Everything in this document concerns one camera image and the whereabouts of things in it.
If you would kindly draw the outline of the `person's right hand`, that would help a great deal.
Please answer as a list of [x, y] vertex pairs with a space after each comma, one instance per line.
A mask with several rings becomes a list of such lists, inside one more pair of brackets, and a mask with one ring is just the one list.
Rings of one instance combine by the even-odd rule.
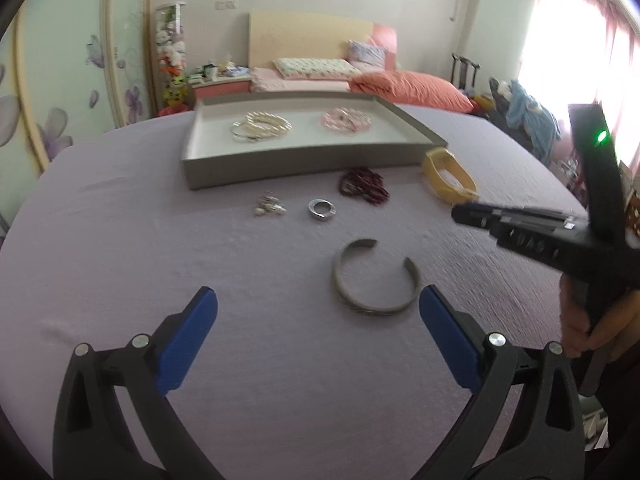
[[570, 358], [578, 358], [613, 343], [610, 361], [616, 361], [639, 342], [639, 292], [633, 290], [609, 308], [595, 328], [573, 299], [573, 283], [566, 274], [560, 281], [561, 344]]

